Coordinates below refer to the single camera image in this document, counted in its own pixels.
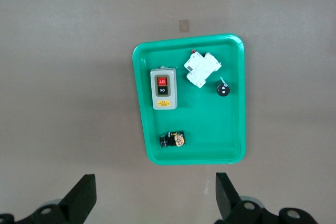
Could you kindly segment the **small black round buzzer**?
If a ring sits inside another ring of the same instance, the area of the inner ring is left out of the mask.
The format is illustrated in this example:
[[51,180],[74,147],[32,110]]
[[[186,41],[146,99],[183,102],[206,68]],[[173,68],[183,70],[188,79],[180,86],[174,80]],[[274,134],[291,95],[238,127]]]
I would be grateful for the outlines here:
[[230,86],[222,77],[220,77],[220,79],[216,82],[216,91],[217,94],[221,97],[226,97],[230,93]]

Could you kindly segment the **white circuit breaker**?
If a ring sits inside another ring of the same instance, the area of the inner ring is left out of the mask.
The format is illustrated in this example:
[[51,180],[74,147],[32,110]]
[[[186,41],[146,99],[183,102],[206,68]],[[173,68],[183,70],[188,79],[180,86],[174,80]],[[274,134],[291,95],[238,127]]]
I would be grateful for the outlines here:
[[203,56],[196,50],[192,50],[184,64],[184,68],[188,71],[187,79],[198,88],[202,88],[207,78],[221,67],[222,64],[211,53],[207,52]]

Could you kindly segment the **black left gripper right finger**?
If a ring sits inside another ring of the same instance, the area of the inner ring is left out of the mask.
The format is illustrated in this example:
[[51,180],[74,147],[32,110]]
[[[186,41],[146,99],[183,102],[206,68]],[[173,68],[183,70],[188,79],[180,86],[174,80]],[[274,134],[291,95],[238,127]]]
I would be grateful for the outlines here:
[[243,200],[226,173],[216,173],[216,202],[222,218],[214,224],[318,224],[302,209],[282,208],[275,215],[252,200]]

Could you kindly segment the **brownish tape patch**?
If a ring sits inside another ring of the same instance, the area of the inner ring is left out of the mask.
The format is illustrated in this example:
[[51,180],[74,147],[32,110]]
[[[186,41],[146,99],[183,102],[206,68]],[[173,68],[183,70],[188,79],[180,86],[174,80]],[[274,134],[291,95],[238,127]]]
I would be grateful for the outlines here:
[[190,20],[189,19],[179,20],[179,31],[181,33],[189,33],[190,32]]

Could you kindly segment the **grey on-off switch box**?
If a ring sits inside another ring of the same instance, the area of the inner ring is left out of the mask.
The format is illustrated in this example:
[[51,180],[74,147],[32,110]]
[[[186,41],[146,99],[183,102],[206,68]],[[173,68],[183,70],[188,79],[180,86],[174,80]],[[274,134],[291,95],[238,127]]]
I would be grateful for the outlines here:
[[150,71],[152,104],[155,110],[177,108],[176,69],[165,66]]

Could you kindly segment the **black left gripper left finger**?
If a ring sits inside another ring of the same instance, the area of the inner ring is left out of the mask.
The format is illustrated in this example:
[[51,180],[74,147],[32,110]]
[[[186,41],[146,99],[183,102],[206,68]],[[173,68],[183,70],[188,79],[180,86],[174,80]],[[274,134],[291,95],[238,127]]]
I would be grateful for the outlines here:
[[96,202],[96,177],[86,174],[59,203],[42,206],[19,221],[0,214],[0,224],[83,224]]

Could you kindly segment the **black push button switch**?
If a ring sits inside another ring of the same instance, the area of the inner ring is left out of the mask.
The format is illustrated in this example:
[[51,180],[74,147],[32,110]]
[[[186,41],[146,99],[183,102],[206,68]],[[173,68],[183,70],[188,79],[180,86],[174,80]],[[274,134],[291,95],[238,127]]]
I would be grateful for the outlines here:
[[181,147],[186,144],[184,131],[168,132],[159,137],[159,143],[162,148]]

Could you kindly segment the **green plastic tray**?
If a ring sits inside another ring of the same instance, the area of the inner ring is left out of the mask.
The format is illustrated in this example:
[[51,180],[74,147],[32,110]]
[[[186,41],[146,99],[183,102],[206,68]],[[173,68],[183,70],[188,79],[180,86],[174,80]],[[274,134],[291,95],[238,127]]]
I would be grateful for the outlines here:
[[[184,64],[192,50],[211,53],[222,67],[202,88],[187,79]],[[132,55],[147,156],[158,165],[232,164],[246,150],[245,51],[234,34],[208,35],[139,44]],[[150,71],[176,69],[177,108],[155,110]],[[221,97],[216,82],[222,77],[230,93]],[[184,131],[186,144],[162,148],[159,137]]]

